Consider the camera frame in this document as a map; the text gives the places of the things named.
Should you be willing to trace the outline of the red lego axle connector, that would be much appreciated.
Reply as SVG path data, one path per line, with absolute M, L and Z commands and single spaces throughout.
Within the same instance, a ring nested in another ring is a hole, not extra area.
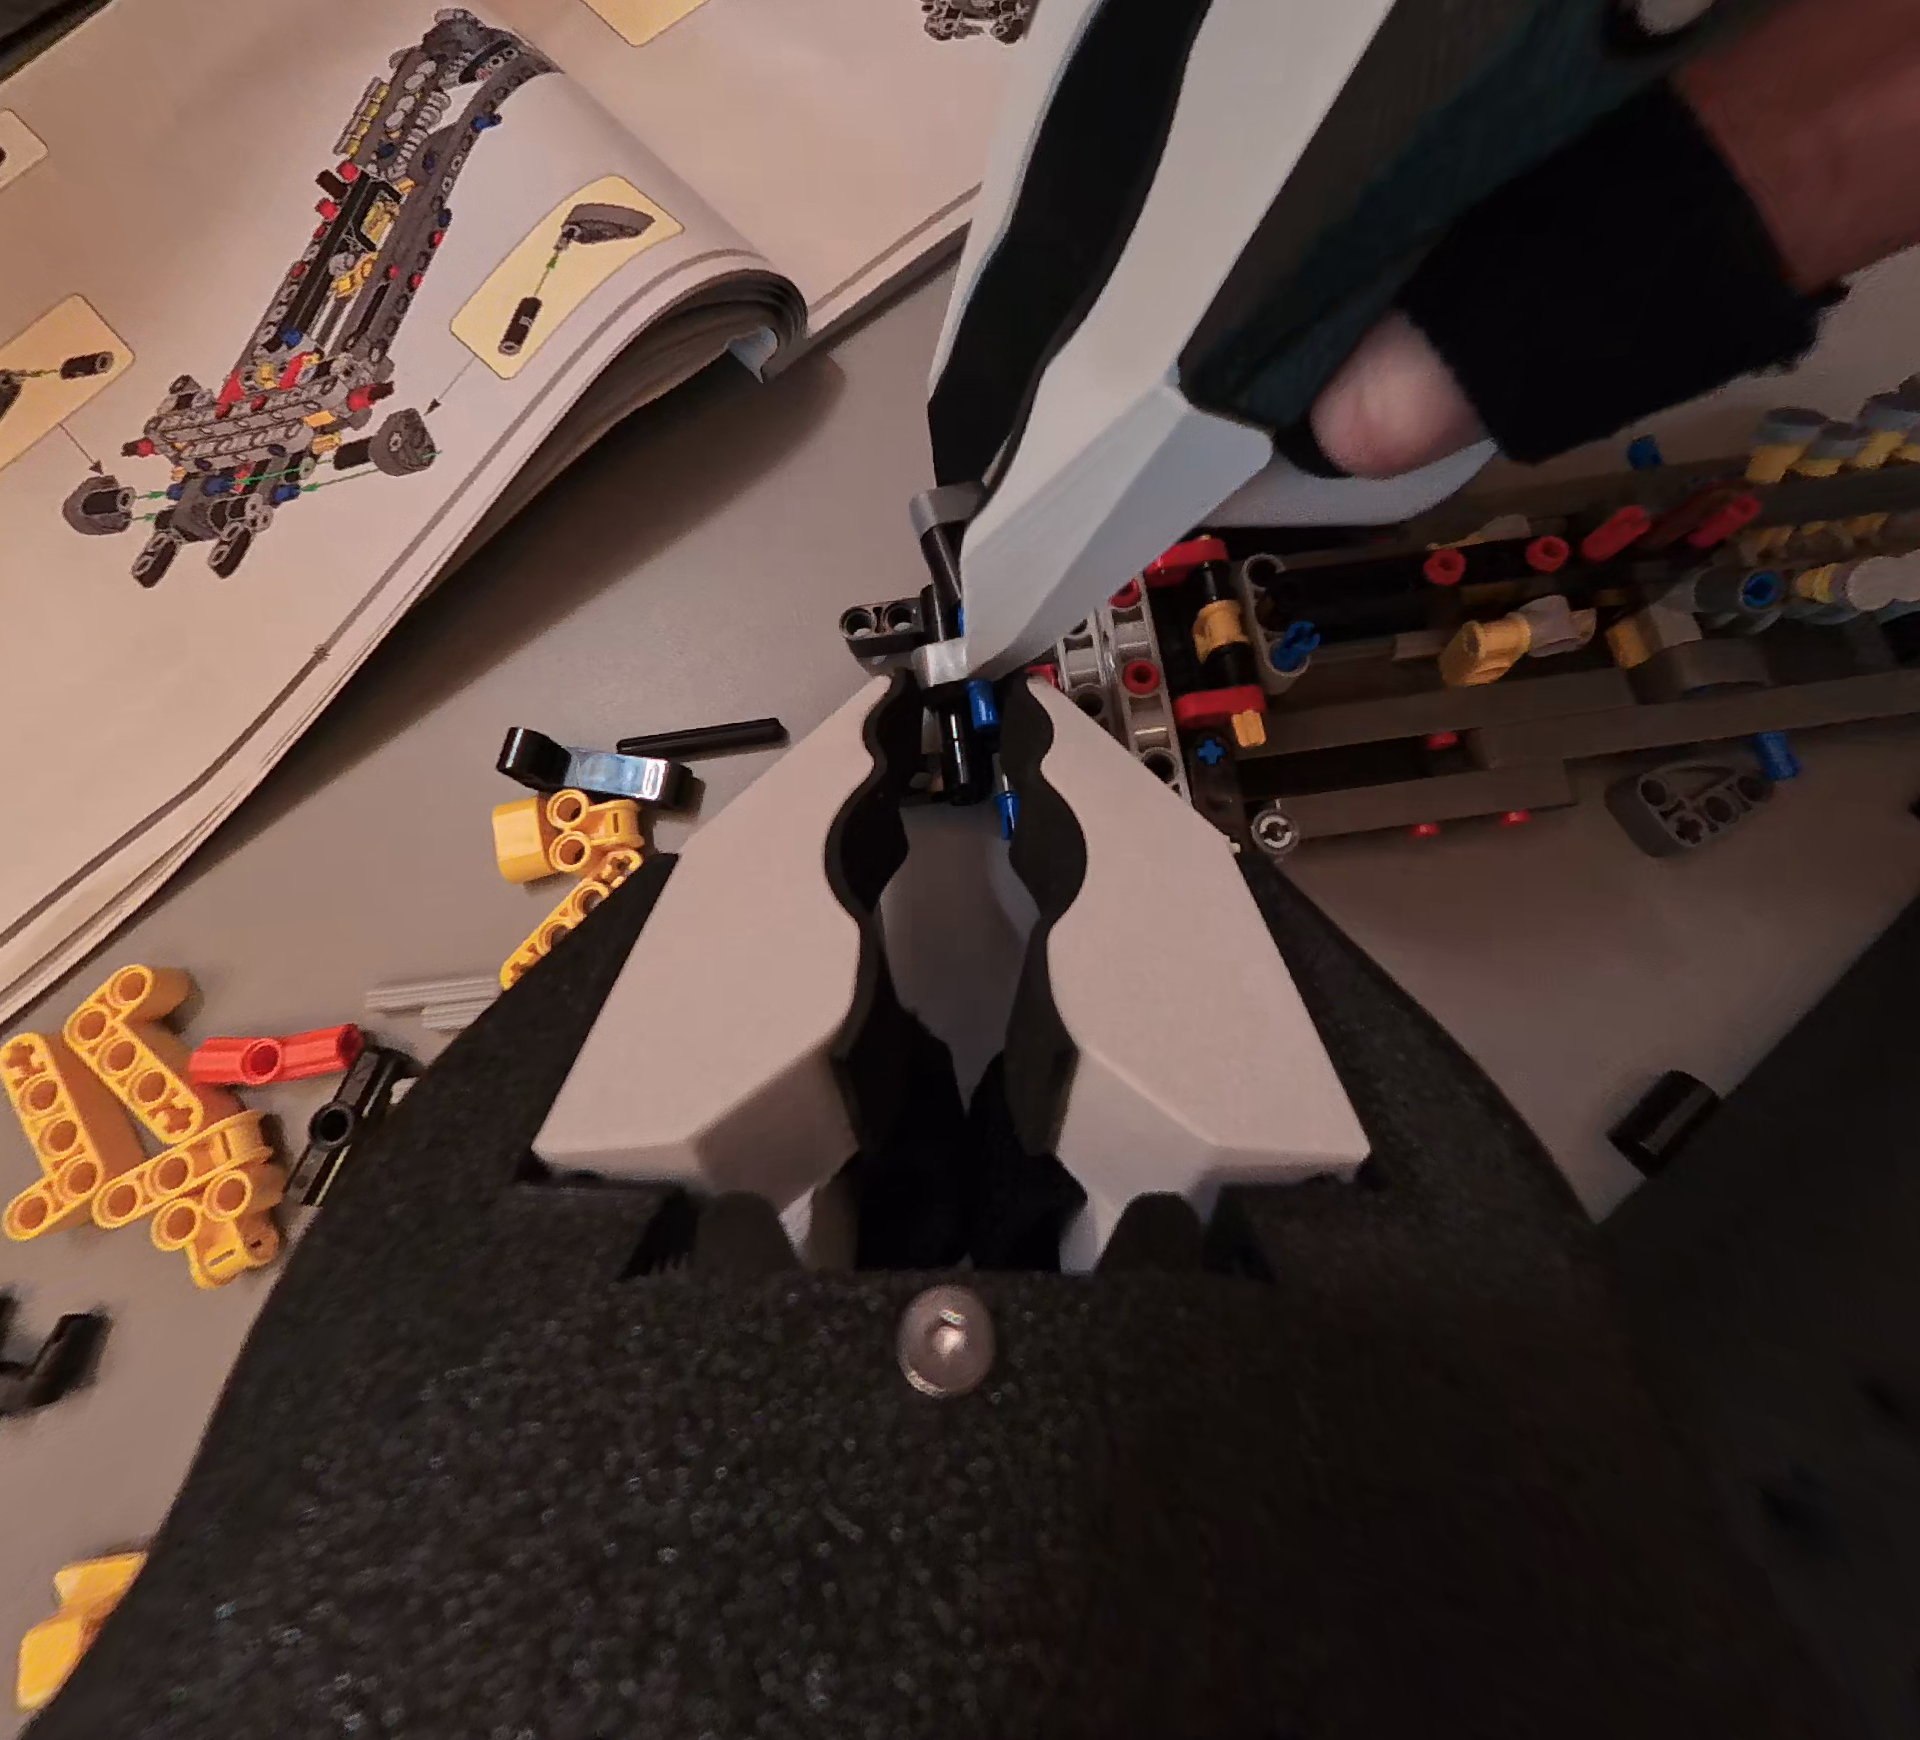
M 366 1050 L 359 1024 L 287 1035 L 211 1035 L 188 1053 L 188 1080 L 206 1086 L 274 1086 L 349 1073 Z

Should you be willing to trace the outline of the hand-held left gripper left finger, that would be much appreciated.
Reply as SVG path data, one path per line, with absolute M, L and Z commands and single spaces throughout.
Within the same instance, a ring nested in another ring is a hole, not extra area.
M 922 756 L 910 675 L 869 676 L 691 835 L 538 1136 L 557 1169 L 792 1209 L 845 1183 L 853 1261 L 969 1256 L 969 1121 L 878 915 Z

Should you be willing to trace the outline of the black lego axle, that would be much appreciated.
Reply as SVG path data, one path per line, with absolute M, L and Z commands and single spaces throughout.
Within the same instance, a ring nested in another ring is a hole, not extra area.
M 789 730 L 780 717 L 741 717 L 629 734 L 617 742 L 617 751 L 623 756 L 700 762 L 783 743 L 789 743 Z

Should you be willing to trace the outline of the pile of yellow lego pieces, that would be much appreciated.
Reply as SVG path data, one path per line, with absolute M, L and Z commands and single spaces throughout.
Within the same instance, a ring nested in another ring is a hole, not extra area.
M 496 968 L 512 988 L 642 864 L 637 800 L 585 790 L 527 793 L 495 810 L 496 869 L 518 885 L 566 879 L 569 892 Z M 344 1073 L 274 1086 L 188 1080 L 166 1019 L 194 996 L 182 968 L 128 962 L 63 1031 L 3 1040 L 3 1094 L 39 1175 L 3 1206 L 3 1235 L 35 1240 L 63 1226 L 147 1226 L 159 1253 L 184 1259 L 217 1291 L 279 1259 L 279 1209 L 306 1123 Z

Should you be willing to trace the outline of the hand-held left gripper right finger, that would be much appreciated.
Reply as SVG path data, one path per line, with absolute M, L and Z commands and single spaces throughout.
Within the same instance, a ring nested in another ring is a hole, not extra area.
M 1128 1215 L 1355 1183 L 1367 1127 L 1233 840 L 1061 689 L 1002 698 L 1005 1035 L 976 1088 L 972 1261 L 1091 1273 Z

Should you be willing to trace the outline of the dark grey lego cam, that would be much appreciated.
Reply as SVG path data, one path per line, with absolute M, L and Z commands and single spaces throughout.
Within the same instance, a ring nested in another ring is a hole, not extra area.
M 1686 859 L 1726 840 L 1773 803 L 1775 783 L 1730 756 L 1691 756 L 1634 771 L 1606 788 L 1606 807 L 1650 859 Z

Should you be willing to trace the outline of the grey lego car chassis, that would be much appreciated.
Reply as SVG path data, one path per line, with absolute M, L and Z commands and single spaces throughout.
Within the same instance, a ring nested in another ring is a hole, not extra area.
M 1917 375 L 1767 409 L 1743 451 L 1472 495 L 1387 529 L 1223 514 L 1026 669 L 1230 840 L 1574 803 L 1574 768 L 1917 714 Z

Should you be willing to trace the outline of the black curved lego liftarm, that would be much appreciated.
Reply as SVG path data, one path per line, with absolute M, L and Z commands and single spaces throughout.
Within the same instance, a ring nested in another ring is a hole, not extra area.
M 691 790 L 691 768 L 677 759 L 560 743 L 535 726 L 508 730 L 496 771 L 538 793 L 585 790 L 665 810 L 684 807 Z

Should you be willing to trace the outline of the grey lego piece with connector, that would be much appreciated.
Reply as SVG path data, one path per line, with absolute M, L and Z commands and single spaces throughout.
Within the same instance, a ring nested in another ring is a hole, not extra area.
M 963 637 L 963 536 L 988 499 L 982 482 L 938 483 L 918 492 L 909 504 L 928 583 L 922 591 L 922 619 L 928 638 L 953 641 Z

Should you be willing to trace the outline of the lego instruction booklet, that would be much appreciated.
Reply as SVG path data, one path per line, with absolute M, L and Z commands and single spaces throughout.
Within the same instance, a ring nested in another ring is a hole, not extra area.
M 1037 0 L 106 0 L 3 78 L 3 1012 L 632 410 L 963 237 Z

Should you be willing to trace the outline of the black lego pin connector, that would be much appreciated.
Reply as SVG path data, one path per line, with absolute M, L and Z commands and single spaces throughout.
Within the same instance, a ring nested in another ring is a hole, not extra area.
M 407 1050 L 366 1048 L 357 1053 L 333 1096 L 311 1117 L 306 1143 L 293 1164 L 284 1200 L 302 1209 L 318 1209 L 349 1156 L 379 1130 L 419 1073 L 420 1063 Z

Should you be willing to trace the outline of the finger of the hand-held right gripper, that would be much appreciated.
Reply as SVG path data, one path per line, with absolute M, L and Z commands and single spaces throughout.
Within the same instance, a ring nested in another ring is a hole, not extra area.
M 1115 273 L 1214 0 L 1039 0 L 931 372 L 938 483 L 977 483 Z
M 1052 359 L 963 536 L 972 666 L 1020 666 L 1274 460 L 1249 409 L 1199 402 L 1196 336 L 1301 253 L 1255 240 L 1399 0 L 1214 0 L 1115 273 Z

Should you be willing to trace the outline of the person's right hand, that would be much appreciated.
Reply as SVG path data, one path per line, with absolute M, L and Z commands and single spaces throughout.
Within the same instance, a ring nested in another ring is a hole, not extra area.
M 1539 464 L 1799 364 L 1917 243 L 1917 0 L 1790 0 L 1453 219 L 1287 456 Z

